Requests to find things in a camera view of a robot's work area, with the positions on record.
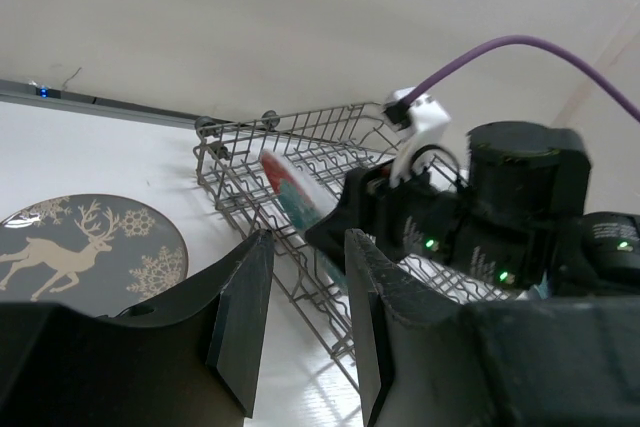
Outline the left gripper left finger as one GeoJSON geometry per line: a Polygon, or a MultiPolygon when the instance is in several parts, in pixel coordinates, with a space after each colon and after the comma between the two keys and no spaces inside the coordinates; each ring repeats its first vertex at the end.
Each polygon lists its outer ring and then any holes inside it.
{"type": "Polygon", "coordinates": [[[250,418],[274,265],[258,230],[198,274],[114,318],[111,418],[250,418]]]}

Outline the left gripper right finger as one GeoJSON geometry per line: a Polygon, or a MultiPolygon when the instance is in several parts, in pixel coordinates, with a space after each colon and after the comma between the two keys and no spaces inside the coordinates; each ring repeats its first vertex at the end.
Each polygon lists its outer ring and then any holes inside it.
{"type": "Polygon", "coordinates": [[[347,233],[345,254],[364,424],[479,425],[480,367],[462,305],[358,230],[347,233]]]}

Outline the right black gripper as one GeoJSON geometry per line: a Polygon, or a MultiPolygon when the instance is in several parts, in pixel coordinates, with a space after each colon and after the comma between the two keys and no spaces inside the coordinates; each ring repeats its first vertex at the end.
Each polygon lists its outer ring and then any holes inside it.
{"type": "Polygon", "coordinates": [[[305,240],[344,267],[345,238],[358,229],[391,261],[414,254],[448,263],[465,209],[455,193],[440,191],[425,171],[393,188],[390,168],[355,168],[344,180],[336,207],[305,233],[305,240]]]}

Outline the red plate with teal flower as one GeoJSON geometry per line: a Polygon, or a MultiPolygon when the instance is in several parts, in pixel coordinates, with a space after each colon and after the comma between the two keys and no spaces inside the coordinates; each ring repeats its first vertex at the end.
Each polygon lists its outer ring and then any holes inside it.
{"type": "Polygon", "coordinates": [[[336,207],[336,198],[308,172],[277,152],[264,149],[259,160],[282,210],[306,240],[307,231],[336,207]]]}

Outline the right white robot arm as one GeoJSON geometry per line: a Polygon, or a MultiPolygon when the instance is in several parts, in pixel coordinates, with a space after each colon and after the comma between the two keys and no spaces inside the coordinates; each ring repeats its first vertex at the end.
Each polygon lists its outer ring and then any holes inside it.
{"type": "Polygon", "coordinates": [[[350,171],[307,242],[343,267],[345,234],[358,229],[394,262],[417,255],[503,289],[638,293],[639,218],[585,212],[591,163],[575,131],[492,122],[472,129],[468,145],[469,166],[455,170],[449,190],[421,163],[439,151],[433,143],[410,156],[402,181],[386,163],[350,171]]]}

